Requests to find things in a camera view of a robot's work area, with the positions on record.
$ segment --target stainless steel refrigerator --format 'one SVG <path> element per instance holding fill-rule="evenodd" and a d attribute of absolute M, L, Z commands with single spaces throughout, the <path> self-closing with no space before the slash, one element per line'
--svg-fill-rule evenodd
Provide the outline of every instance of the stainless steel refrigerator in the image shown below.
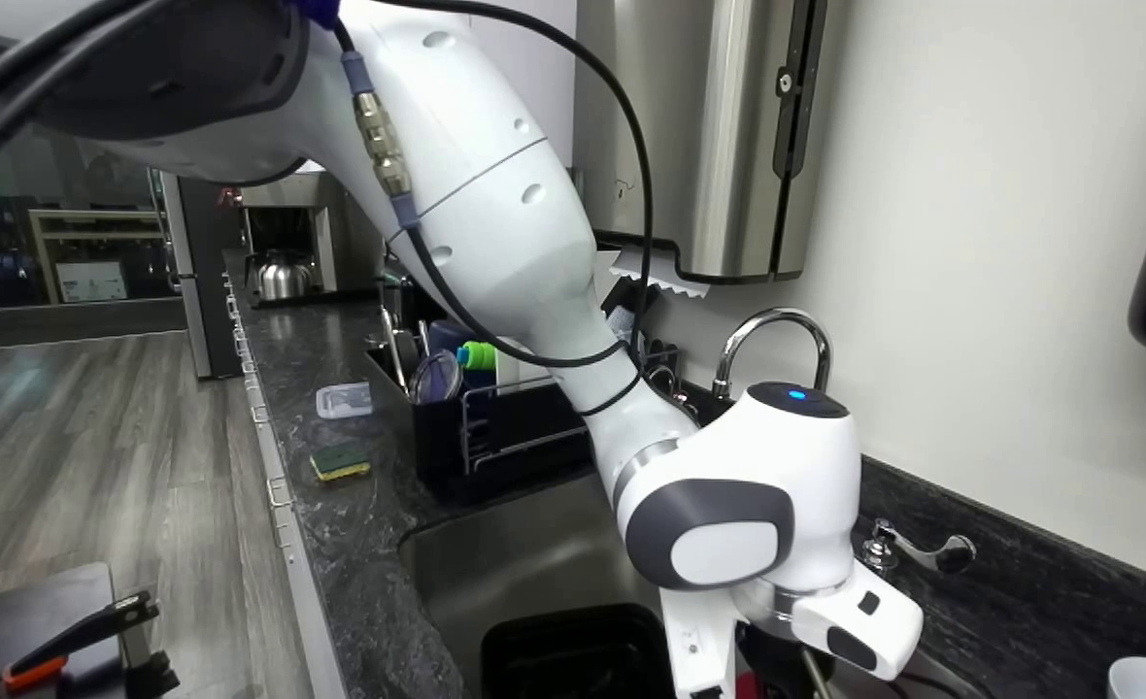
<path fill-rule="evenodd" d="M 159 174 L 165 274 L 181 297 L 195 376 L 240 376 L 224 311 L 224 254 L 240 250 L 240 210 L 220 188 Z"/>

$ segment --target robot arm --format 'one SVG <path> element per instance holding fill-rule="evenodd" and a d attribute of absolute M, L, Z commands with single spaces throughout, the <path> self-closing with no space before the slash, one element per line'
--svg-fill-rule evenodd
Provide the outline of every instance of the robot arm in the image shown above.
<path fill-rule="evenodd" d="M 73 3 L 82 0 L 41 0 L 48 11 Z M 2 10 L 0 34 L 20 38 L 23 29 L 10 29 Z M 217 0 L 215 10 L 288 3 Z M 49 120 L 149 168 L 215 183 L 272 180 L 316 158 L 360 201 L 405 267 L 440 297 L 413 246 L 420 231 L 453 301 L 494 333 L 538 359 L 590 359 L 612 346 L 590 301 L 593 235 L 576 188 L 470 30 L 433 11 L 386 3 L 345 3 L 343 24 L 366 76 L 345 77 L 332 34 L 300 24 L 295 34 L 272 30 L 300 51 L 300 63 L 277 72 L 288 76 L 278 96 L 238 91 L 229 105 L 247 109 L 217 109 L 206 105 L 209 96 L 173 92 L 173 113 L 189 113 L 181 120 L 156 120 L 128 101 L 116 101 L 128 109 L 114 120 L 107 109 L 84 120 L 70 91 Z M 156 68 L 138 54 L 137 63 L 145 68 L 130 76 L 149 87 Z M 105 72 L 101 87 L 116 91 L 123 77 Z M 850 417 L 809 389 L 752 384 L 739 408 L 695 430 L 634 376 L 637 364 L 624 355 L 556 371 L 567 402 L 585 411 L 624 551 L 660 588 L 679 697 L 707 689 L 735 697 L 739 623 L 892 681 L 915 649 L 920 610 L 854 562 Z"/>

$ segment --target black speckled countertop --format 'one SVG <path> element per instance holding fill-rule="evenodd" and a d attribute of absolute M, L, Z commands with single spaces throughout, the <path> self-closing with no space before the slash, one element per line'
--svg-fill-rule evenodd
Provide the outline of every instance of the black speckled countertop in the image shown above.
<path fill-rule="evenodd" d="M 231 287 L 244 287 L 240 261 L 224 267 Z M 240 302 L 238 315 L 345 697 L 461 697 L 461 678 L 395 555 L 413 527 L 452 511 L 415 481 L 405 398 L 369 362 L 369 337 L 380 337 L 376 302 Z M 373 384 L 376 411 L 318 420 L 316 394 L 348 381 Z M 305 455 L 332 443 L 366 443 L 373 476 L 318 486 Z M 900 567 L 892 584 L 928 615 L 920 649 L 994 699 L 1098 699 L 1108 665 L 1146 653 L 1142 571 L 866 464 L 859 527 L 876 516 L 915 544 L 949 531 L 975 540 L 977 558 L 964 574 Z"/>

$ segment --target sink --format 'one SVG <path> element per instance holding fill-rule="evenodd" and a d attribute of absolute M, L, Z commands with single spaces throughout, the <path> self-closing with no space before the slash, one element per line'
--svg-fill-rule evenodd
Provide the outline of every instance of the sink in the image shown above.
<path fill-rule="evenodd" d="M 624 601 L 660 619 L 656 588 L 629 567 L 597 477 L 415 527 L 400 558 L 470 697 L 481 697 L 481 643 L 502 623 Z M 945 684 L 958 699 L 988 699 L 928 653 L 914 657 L 907 678 Z M 837 699 L 949 699 L 928 684 L 885 689 L 846 665 L 835 668 L 830 689 Z"/>

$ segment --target countertop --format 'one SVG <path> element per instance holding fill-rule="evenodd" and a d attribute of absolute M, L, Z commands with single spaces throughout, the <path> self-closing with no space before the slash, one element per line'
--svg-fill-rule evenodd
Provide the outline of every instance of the countertop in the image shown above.
<path fill-rule="evenodd" d="M 240 261 L 224 267 L 231 287 L 244 287 Z M 376 302 L 265 311 L 238 302 L 238 328 L 247 381 L 259 394 L 259 443 L 272 434 L 282 470 L 277 491 L 288 495 L 277 503 L 288 496 L 295 513 L 343 690 L 461 697 L 461 678 L 395 555 L 413 527 L 452 511 L 415 481 L 405 398 L 369 362 L 369 341 L 380 337 Z M 318 420 L 316 394 L 348 381 L 373 384 L 373 417 Z M 332 443 L 366 443 L 373 476 L 343 486 L 316 481 L 305 455 Z M 1142 571 L 883 464 L 866 464 L 863 477 L 863 527 L 874 516 L 892 522 L 915 544 L 938 544 L 949 531 L 977 544 L 977 558 L 957 579 L 900 567 L 892 584 L 928 615 L 920 649 L 992 689 L 994 699 L 1102 697 L 1111 657 L 1146 653 Z"/>

